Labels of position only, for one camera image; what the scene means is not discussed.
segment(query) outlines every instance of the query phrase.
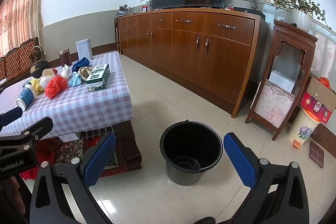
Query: red cardboard box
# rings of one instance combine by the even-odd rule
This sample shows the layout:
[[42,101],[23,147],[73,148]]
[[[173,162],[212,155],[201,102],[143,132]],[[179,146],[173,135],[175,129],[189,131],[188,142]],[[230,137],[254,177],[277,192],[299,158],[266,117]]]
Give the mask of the red cardboard box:
[[301,106],[312,112],[326,124],[336,107],[336,95],[316,78],[311,77]]

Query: black bucket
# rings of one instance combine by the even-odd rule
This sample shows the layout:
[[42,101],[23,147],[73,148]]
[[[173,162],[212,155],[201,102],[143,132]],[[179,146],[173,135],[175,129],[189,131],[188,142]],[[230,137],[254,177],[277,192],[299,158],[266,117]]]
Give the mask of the black bucket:
[[170,180],[179,185],[191,185],[219,162],[223,144],[211,127],[186,120],[164,131],[160,150]]

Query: sideboard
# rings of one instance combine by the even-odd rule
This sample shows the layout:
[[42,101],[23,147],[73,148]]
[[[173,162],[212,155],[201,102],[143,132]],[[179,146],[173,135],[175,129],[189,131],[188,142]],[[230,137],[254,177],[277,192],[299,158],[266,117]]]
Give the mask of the sideboard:
[[260,16],[178,8],[124,16],[118,27],[122,54],[233,118],[245,105],[249,87],[257,86],[251,76],[259,75],[268,34]]

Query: brown canister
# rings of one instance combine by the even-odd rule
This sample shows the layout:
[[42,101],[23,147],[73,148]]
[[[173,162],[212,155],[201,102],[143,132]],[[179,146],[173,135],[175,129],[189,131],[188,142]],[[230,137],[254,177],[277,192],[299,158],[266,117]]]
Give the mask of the brown canister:
[[64,67],[64,65],[71,65],[71,58],[70,58],[70,51],[67,48],[66,50],[63,50],[59,52],[59,58],[61,60],[61,65]]

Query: green and white box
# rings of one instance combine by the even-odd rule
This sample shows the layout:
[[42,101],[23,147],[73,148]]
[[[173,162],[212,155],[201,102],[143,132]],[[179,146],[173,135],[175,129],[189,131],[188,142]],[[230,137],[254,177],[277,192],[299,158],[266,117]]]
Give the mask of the green and white box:
[[95,66],[86,80],[89,91],[103,90],[110,75],[109,64]]

